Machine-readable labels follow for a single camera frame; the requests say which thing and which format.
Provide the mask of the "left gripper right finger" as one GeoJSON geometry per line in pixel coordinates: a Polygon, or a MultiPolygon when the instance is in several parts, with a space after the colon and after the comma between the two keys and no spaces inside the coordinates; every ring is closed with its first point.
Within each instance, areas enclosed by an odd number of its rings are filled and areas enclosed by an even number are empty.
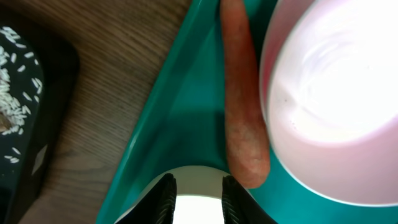
{"type": "Polygon", "coordinates": [[[223,177],[221,204],[225,224],[277,224],[231,175],[223,177]]]}

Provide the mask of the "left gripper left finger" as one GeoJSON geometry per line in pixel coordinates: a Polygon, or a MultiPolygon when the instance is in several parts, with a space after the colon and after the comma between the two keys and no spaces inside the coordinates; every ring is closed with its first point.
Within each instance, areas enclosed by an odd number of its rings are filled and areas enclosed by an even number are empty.
{"type": "Polygon", "coordinates": [[[172,174],[165,174],[116,224],[172,224],[176,199],[177,181],[172,174]]]}

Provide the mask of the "white bowl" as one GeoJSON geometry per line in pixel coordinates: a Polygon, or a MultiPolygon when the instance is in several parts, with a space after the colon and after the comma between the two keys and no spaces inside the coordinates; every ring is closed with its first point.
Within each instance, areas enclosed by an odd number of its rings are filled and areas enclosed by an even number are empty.
{"type": "Polygon", "coordinates": [[[223,177],[228,174],[206,166],[183,166],[158,175],[144,188],[137,200],[116,221],[130,212],[153,186],[165,175],[177,181],[177,199],[172,224],[224,223],[221,204],[223,177]]]}

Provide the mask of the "orange carrot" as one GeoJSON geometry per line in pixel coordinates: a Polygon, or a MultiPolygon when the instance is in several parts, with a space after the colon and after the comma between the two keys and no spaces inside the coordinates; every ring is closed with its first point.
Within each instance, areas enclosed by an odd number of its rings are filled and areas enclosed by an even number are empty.
{"type": "Polygon", "coordinates": [[[254,189],[265,182],[271,165],[259,99],[256,53],[243,1],[221,0],[220,21],[228,166],[241,185],[254,189]]]}

